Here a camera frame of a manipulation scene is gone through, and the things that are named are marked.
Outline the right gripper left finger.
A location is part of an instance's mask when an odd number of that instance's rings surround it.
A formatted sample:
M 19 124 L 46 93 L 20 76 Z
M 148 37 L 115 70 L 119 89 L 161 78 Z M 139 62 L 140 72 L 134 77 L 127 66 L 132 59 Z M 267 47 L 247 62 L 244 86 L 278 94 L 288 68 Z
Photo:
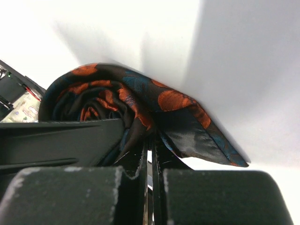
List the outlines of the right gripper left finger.
M 147 142 L 119 160 L 120 119 L 2 123 L 3 225 L 141 225 L 147 193 Z

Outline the black tie orange flowers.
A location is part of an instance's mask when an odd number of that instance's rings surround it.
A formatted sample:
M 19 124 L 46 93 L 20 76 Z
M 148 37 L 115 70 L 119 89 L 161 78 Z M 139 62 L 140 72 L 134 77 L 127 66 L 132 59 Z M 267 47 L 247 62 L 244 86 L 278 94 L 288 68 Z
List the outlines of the black tie orange flowers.
M 124 133 L 117 159 L 155 135 L 179 158 L 248 167 L 195 99 L 117 65 L 87 64 L 56 79 L 41 100 L 38 119 L 121 119 Z

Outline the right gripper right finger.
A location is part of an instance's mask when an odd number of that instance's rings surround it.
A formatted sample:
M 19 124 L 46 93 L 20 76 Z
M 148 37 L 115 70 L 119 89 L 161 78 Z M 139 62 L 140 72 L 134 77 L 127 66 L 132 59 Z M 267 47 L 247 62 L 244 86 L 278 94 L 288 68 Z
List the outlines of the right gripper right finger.
M 201 170 L 184 164 L 158 135 L 152 143 L 157 225 L 291 225 L 273 178 L 262 171 Z

